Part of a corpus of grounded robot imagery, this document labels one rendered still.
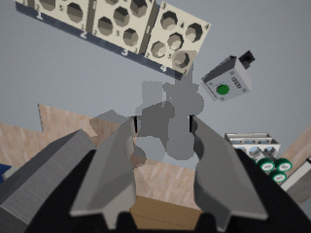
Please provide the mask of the grey bench mat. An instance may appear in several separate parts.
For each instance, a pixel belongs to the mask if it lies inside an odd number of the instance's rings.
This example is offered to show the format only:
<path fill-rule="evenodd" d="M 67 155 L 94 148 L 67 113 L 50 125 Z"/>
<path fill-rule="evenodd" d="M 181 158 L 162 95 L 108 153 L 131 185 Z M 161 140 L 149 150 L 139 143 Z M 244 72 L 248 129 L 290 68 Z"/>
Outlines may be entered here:
<path fill-rule="evenodd" d="M 211 24 L 181 80 L 0 0 L 0 122 L 43 132 L 39 104 L 124 124 L 133 155 L 195 170 L 190 116 L 225 133 L 268 133 L 286 149 L 311 123 L 311 0 L 156 0 Z M 250 51 L 251 92 L 224 102 L 202 80 Z"/>

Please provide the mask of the beige bucket adapter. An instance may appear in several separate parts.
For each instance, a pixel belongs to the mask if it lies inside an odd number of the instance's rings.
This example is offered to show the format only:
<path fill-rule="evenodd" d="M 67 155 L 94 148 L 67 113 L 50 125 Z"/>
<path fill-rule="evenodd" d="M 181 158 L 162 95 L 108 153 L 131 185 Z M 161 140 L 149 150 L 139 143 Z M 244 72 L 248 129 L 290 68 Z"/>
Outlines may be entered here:
<path fill-rule="evenodd" d="M 156 0 L 97 0 L 92 35 L 137 54 L 145 52 L 157 11 Z"/>
<path fill-rule="evenodd" d="M 186 75 L 210 26 L 162 1 L 145 57 Z"/>
<path fill-rule="evenodd" d="M 35 8 L 35 0 L 15 0 L 25 6 Z"/>
<path fill-rule="evenodd" d="M 97 0 L 35 0 L 35 10 L 92 32 L 96 2 Z"/>

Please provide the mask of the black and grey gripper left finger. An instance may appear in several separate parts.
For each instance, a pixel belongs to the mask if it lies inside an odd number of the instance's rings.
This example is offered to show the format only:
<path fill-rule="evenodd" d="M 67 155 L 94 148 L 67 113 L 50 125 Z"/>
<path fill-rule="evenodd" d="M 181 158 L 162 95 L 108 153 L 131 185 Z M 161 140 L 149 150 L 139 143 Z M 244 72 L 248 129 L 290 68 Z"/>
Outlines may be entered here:
<path fill-rule="evenodd" d="M 46 199 L 24 233 L 116 229 L 118 214 L 136 201 L 133 165 L 128 161 L 134 153 L 136 133 L 137 116 L 132 116 L 90 150 Z"/>

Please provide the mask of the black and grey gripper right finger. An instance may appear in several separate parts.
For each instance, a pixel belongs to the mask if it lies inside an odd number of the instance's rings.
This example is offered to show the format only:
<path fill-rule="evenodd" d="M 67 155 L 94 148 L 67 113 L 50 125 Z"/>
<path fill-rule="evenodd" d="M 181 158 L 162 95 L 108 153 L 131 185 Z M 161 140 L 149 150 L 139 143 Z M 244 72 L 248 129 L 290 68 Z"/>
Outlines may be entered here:
<path fill-rule="evenodd" d="M 293 198 L 242 149 L 190 116 L 194 202 L 226 233 L 311 233 L 311 220 Z M 195 135 L 196 133 L 196 135 Z"/>

